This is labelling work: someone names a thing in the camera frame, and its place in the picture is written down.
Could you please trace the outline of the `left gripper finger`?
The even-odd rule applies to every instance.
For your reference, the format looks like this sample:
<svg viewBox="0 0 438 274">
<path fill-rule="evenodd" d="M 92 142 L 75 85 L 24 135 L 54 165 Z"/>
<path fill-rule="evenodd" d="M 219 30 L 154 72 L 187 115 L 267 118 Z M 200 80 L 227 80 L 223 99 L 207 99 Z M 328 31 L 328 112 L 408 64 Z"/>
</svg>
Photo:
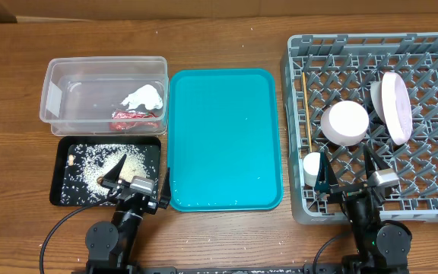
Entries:
<svg viewBox="0 0 438 274">
<path fill-rule="evenodd" d="M 160 199 L 158 207 L 161 209 L 167 209 L 171 200 L 171 188 L 170 188 L 170 168 L 167 168 L 165 178 L 163 180 L 162 190 L 160 191 Z"/>
<path fill-rule="evenodd" d="M 119 180 L 119 175 L 124 166 L 127 155 L 123 155 L 119 162 L 103 177 L 103 182 L 116 183 Z"/>
</svg>

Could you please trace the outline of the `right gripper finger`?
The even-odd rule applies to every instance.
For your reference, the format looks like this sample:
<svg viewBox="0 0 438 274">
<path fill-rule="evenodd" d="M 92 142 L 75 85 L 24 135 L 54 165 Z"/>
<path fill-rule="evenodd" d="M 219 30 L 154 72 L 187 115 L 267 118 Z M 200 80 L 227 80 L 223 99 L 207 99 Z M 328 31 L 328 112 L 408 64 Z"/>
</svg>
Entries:
<svg viewBox="0 0 438 274">
<path fill-rule="evenodd" d="M 366 175 L 392 172 L 392 168 L 368 145 L 363 146 L 363 156 Z"/>
<path fill-rule="evenodd" d="M 319 170 L 314 190 L 319 193 L 330 193 L 332 187 L 338 185 L 338 180 L 325 152 L 322 151 L 319 155 Z"/>
</svg>

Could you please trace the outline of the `white cup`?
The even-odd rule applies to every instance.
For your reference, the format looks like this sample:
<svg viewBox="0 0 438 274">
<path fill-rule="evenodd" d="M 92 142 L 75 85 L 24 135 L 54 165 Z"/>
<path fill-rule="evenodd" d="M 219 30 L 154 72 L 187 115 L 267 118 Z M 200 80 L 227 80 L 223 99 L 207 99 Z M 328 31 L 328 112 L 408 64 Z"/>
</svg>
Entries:
<svg viewBox="0 0 438 274">
<path fill-rule="evenodd" d="M 320 166 L 320 153 L 311 152 L 303 159 L 303 178 L 307 186 L 316 185 Z"/>
</svg>

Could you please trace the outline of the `rice food scraps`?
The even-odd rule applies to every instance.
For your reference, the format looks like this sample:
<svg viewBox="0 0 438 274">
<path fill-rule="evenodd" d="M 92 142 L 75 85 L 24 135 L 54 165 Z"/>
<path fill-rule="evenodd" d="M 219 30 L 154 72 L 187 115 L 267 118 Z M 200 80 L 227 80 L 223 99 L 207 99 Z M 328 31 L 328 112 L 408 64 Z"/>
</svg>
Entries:
<svg viewBox="0 0 438 274">
<path fill-rule="evenodd" d="M 115 167 L 123 156 L 126 156 L 126 160 L 119 174 L 120 179 L 130 182 L 138 176 L 158 181 L 159 145 L 71 145 L 61 176 L 58 204 L 86 206 L 104 199 L 108 189 L 102 187 L 98 179 Z"/>
</svg>

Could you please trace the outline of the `small pink plate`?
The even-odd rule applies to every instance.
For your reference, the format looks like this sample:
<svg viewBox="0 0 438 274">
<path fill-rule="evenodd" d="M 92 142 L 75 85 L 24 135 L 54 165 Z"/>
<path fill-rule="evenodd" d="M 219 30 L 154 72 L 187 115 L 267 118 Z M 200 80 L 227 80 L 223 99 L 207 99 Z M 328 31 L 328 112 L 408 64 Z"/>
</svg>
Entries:
<svg viewBox="0 0 438 274">
<path fill-rule="evenodd" d="M 338 102 L 322 114 L 322 134 L 332 143 L 352 146 L 360 143 L 367 133 L 369 117 L 367 111 L 351 100 Z"/>
</svg>

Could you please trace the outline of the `red foil snack wrapper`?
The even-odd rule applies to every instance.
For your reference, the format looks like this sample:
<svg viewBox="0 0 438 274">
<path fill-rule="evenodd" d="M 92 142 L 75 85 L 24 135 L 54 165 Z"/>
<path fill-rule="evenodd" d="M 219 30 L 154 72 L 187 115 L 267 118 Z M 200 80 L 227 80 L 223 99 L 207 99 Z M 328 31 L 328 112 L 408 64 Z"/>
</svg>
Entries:
<svg viewBox="0 0 438 274">
<path fill-rule="evenodd" d="M 156 129 L 158 123 L 148 121 L 150 118 L 157 118 L 157 116 L 152 112 L 115 110 L 112 114 L 112 119 L 119 119 L 119 122 L 111 122 L 109 128 L 114 131 L 125 131 L 135 127 L 151 127 Z"/>
</svg>

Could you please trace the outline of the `large pink plate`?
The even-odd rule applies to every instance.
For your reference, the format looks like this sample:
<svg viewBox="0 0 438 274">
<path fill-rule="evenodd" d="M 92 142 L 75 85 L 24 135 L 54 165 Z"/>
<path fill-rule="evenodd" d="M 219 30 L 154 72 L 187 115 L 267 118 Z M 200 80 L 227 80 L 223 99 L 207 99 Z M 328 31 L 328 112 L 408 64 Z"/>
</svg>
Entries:
<svg viewBox="0 0 438 274">
<path fill-rule="evenodd" d="M 396 145 L 403 145 L 411 137 L 413 118 L 408 89 L 398 73 L 386 72 L 383 75 L 381 96 L 390 137 Z"/>
</svg>

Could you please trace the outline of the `white napkin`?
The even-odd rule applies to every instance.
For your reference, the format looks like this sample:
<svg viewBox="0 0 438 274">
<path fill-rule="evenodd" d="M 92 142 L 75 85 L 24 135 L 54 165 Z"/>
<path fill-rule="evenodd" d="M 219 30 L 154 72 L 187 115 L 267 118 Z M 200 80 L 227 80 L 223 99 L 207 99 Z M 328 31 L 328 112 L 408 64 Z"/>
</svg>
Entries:
<svg viewBox="0 0 438 274">
<path fill-rule="evenodd" d="M 127 110 L 136 110 L 140 106 L 146 110 L 159 110 L 163 108 L 163 99 L 154 86 L 146 84 L 129 94 L 120 104 Z"/>
</svg>

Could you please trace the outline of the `wooden chopstick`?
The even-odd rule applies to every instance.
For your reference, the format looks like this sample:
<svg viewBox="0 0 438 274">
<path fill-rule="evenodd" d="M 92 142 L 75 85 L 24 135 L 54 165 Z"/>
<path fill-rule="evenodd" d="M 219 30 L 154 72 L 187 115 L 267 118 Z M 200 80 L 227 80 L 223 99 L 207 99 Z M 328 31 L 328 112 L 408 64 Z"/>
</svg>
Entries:
<svg viewBox="0 0 438 274">
<path fill-rule="evenodd" d="M 309 153 L 313 152 L 312 139 L 311 139 L 311 125 L 309 117 L 309 103 L 308 103 L 308 89 L 306 87 L 306 74 L 302 72 L 302 86 L 303 86 L 303 105 L 305 107 L 305 117 L 306 117 L 306 135 L 309 146 Z"/>
</svg>

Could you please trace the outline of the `grey bowl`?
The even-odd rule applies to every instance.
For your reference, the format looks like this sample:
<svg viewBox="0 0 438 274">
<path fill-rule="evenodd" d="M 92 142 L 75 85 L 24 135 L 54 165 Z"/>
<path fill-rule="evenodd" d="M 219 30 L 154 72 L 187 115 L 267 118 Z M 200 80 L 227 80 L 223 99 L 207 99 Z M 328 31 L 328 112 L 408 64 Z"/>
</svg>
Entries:
<svg viewBox="0 0 438 274">
<path fill-rule="evenodd" d="M 385 116 L 382 107 L 382 82 L 381 81 L 373 81 L 370 85 L 370 96 L 371 101 L 373 103 L 374 110 L 376 114 L 381 119 L 381 121 L 385 122 Z"/>
</svg>

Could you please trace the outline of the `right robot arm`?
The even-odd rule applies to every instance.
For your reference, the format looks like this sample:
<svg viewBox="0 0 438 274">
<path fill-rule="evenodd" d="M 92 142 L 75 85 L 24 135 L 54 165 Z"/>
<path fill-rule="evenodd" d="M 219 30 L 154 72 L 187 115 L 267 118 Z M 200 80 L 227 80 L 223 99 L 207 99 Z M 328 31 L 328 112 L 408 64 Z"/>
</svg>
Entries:
<svg viewBox="0 0 438 274">
<path fill-rule="evenodd" d="M 376 152 L 363 146 L 367 179 L 340 185 L 325 152 L 320 153 L 314 190 L 327 195 L 327 203 L 340 205 L 351 224 L 357 252 L 343 256 L 342 273 L 408 273 L 412 233 L 400 221 L 380 217 L 379 207 L 399 185 L 397 173 Z"/>
</svg>

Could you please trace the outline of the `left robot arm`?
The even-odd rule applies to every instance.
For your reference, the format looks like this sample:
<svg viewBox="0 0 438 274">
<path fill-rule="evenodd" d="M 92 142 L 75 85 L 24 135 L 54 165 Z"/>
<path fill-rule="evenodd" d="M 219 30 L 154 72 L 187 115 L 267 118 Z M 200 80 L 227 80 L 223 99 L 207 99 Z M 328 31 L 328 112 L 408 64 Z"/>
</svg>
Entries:
<svg viewBox="0 0 438 274">
<path fill-rule="evenodd" d="M 130 182 L 119 177 L 126 156 L 97 182 L 109 190 L 109 200 L 116 204 L 111 221 L 99 221 L 86 233 L 89 251 L 86 273 L 140 273 L 140 267 L 130 259 L 143 215 L 154 215 L 170 204 L 170 170 L 167 170 L 161 197 L 153 197 L 156 183 L 135 176 Z"/>
</svg>

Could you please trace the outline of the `grey dishwasher rack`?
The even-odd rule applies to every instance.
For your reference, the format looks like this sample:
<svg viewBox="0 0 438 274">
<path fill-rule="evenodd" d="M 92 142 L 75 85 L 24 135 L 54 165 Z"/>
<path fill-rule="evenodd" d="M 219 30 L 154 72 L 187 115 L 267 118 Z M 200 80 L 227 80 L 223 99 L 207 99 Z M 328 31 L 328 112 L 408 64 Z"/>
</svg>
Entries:
<svg viewBox="0 0 438 274">
<path fill-rule="evenodd" d="M 304 225 L 345 220 L 304 183 L 303 158 L 309 153 L 303 105 L 306 74 L 313 151 L 324 151 L 342 185 L 366 179 L 363 146 L 392 167 L 400 183 L 381 207 L 381 216 L 400 221 L 438 222 L 438 33 L 303 34 L 287 41 L 281 60 L 283 101 L 289 138 L 288 173 L 291 211 Z M 411 101 L 413 131 L 396 145 L 374 110 L 370 85 L 386 72 L 398 73 Z M 368 113 L 367 133 L 350 147 L 331 143 L 320 126 L 322 114 L 343 100 Z"/>
</svg>

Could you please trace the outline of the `black plastic tray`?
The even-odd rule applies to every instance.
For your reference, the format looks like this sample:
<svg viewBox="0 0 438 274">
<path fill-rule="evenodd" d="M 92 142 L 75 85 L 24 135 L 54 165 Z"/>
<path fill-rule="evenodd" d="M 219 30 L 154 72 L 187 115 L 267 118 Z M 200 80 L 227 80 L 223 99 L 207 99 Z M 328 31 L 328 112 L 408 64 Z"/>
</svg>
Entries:
<svg viewBox="0 0 438 274">
<path fill-rule="evenodd" d="M 67 136 L 60 140 L 54 172 L 52 176 L 52 185 L 49 194 L 49 200 L 54 206 L 59 205 L 57 195 L 62 187 L 62 178 L 64 174 L 64 165 L 67 160 L 68 150 L 71 145 L 88 144 L 133 144 L 133 145 L 159 145 L 161 150 L 161 142 L 156 137 L 150 136 Z"/>
</svg>

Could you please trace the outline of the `teal serving tray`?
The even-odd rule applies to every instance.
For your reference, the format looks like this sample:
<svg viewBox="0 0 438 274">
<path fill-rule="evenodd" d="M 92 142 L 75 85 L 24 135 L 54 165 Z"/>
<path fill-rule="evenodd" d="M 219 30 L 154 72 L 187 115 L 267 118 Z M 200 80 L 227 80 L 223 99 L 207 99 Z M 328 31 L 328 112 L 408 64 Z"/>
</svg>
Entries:
<svg viewBox="0 0 438 274">
<path fill-rule="evenodd" d="M 168 110 L 175 210 L 272 210 L 281 203 L 281 140 L 270 72 L 183 70 L 170 81 Z"/>
</svg>

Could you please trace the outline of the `clear plastic bin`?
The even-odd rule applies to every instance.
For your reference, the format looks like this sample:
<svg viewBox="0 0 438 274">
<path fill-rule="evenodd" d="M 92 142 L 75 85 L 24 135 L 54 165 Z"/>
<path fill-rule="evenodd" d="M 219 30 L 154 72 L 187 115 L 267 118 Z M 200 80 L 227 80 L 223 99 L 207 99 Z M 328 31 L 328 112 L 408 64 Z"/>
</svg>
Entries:
<svg viewBox="0 0 438 274">
<path fill-rule="evenodd" d="M 110 129 L 115 110 L 127 110 L 120 103 L 140 87 L 154 86 L 163 108 L 152 112 L 156 129 L 135 127 Z M 169 78 L 162 56 L 94 56 L 53 59 L 47 68 L 40 103 L 40 119 L 54 135 L 160 135 L 167 130 Z"/>
</svg>

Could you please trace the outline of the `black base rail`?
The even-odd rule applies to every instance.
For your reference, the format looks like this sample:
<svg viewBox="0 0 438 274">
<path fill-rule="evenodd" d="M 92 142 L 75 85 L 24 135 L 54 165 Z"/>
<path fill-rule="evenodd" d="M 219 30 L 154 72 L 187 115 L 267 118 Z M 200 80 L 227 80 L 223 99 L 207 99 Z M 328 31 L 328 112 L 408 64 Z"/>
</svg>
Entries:
<svg viewBox="0 0 438 274">
<path fill-rule="evenodd" d="M 175 267 L 148 267 L 143 268 L 144 274 L 312 274 L 312 263 L 303 266 L 276 266 L 263 268 L 201 268 L 201 269 L 177 269 Z M 316 265 L 315 273 L 318 274 L 345 274 L 345 273 L 410 273 L 407 269 L 402 270 L 363 270 L 362 272 L 351 272 L 343 268 L 340 263 L 319 263 Z"/>
</svg>

